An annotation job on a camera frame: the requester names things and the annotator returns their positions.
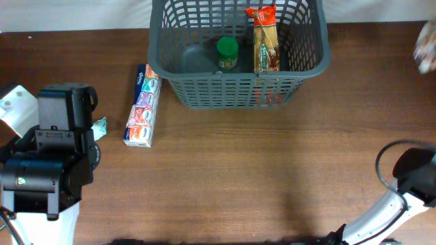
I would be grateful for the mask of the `small teal tissue packet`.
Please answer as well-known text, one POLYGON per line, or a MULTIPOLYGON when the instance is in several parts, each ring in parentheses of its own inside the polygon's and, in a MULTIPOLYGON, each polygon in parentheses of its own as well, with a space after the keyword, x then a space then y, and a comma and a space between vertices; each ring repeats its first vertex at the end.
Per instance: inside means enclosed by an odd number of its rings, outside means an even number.
POLYGON ((106 125, 107 125, 106 117, 96 120, 93 123, 91 129, 93 130, 93 137, 95 141, 100 140, 103 136, 107 134, 106 125))

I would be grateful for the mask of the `Kleenex tissue multipack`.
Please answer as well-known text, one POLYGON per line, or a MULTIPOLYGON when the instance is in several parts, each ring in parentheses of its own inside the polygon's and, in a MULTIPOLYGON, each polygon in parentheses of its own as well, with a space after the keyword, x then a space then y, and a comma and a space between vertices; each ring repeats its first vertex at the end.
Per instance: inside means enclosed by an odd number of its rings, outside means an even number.
POLYGON ((161 83, 162 79, 149 64, 138 66, 134 104, 123 136, 123 141, 127 146, 151 147, 161 83))

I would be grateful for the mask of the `green lid spice jar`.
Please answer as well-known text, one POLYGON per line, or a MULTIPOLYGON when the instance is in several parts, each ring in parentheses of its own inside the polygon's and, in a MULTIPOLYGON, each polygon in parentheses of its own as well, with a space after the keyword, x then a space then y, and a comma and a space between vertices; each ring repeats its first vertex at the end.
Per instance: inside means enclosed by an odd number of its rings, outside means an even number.
POLYGON ((233 37, 222 37, 217 42, 218 64, 220 68, 229 70, 238 62, 238 43, 233 37))

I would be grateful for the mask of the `spaghetti pack orange ends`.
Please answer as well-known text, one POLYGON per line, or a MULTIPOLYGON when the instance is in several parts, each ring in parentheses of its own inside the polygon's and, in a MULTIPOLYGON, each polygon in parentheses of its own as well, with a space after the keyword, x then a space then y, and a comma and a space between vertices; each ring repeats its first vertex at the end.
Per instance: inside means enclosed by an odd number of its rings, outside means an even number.
MULTIPOLYGON (((276 6, 269 5, 260 9, 247 8, 245 12, 254 20, 254 74, 279 71, 280 52, 277 36, 276 6)), ((277 85, 278 81, 277 78, 256 80, 256 86, 266 86, 266 89, 256 88, 254 90, 254 107, 268 106, 273 103, 274 85, 277 85)))

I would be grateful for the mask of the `brown white snack bag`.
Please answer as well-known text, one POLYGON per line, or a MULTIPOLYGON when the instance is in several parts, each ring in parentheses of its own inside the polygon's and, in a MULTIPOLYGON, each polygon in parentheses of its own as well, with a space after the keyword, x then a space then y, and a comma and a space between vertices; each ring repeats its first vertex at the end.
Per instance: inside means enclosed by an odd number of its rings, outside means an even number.
POLYGON ((415 45, 414 60, 421 74, 435 71, 435 21, 422 28, 415 45))

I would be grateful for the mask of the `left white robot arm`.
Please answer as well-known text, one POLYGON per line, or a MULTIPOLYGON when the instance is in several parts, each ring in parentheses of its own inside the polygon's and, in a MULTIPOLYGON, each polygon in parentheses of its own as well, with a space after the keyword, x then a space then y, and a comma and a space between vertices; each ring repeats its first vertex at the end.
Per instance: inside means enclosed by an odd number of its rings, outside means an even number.
POLYGON ((88 84, 1 90, 1 121, 15 133, 1 147, 1 220, 14 244, 73 244, 82 188, 101 160, 97 104, 88 84))

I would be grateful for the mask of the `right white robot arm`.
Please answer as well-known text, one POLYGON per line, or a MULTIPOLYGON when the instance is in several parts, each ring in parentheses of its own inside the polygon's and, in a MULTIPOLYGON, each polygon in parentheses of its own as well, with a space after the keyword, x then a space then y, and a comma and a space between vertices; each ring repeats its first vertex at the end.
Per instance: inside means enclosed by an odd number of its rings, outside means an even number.
POLYGON ((331 232, 322 244, 381 244, 409 219, 435 207, 435 149, 410 148, 395 163, 392 184, 362 216, 331 232))

